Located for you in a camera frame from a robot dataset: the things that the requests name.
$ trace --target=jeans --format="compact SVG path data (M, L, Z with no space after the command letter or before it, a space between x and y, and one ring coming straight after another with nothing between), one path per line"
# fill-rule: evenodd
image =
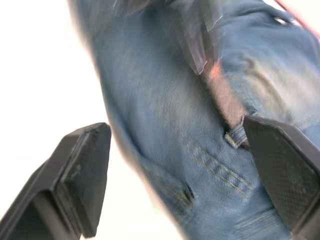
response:
M174 11L159 3L118 18L110 0L69 1L117 143L186 239L291 239L252 154L226 137L237 131L185 61ZM222 67L234 93L248 112L295 125L320 148L318 40L263 1L222 7Z

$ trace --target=black plastic piece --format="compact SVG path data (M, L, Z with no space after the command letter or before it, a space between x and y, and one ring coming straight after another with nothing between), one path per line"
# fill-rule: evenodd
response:
M96 123L66 135L0 221L0 240L94 237L107 184L111 130Z
M261 181L296 239L320 239L320 150L296 127L246 116Z

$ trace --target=denim fabric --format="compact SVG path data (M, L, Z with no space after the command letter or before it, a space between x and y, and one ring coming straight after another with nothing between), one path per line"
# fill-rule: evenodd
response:
M252 155L232 147L206 83L184 60L175 12L112 17L112 1L70 0L121 150L187 239L289 240ZM243 105L299 127L320 148L319 43L260 0L226 0L222 66ZM288 20L285 24L277 19Z

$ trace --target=white background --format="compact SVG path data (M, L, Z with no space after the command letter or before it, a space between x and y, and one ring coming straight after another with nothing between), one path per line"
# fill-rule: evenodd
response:
M317 28L316 1L284 2ZM106 121L100 85L67 3L0 0L0 218L64 135ZM149 192L113 141L95 239L180 239Z

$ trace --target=blue denim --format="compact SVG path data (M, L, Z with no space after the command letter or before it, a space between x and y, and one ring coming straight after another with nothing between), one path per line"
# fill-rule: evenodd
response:
M119 147L186 239L291 239L251 153L225 138L238 130L229 129L172 37L175 12L159 3L113 17L112 4L70 0L70 9ZM320 148L318 40L260 0L226 0L222 7L223 74L235 94L248 112L293 124Z

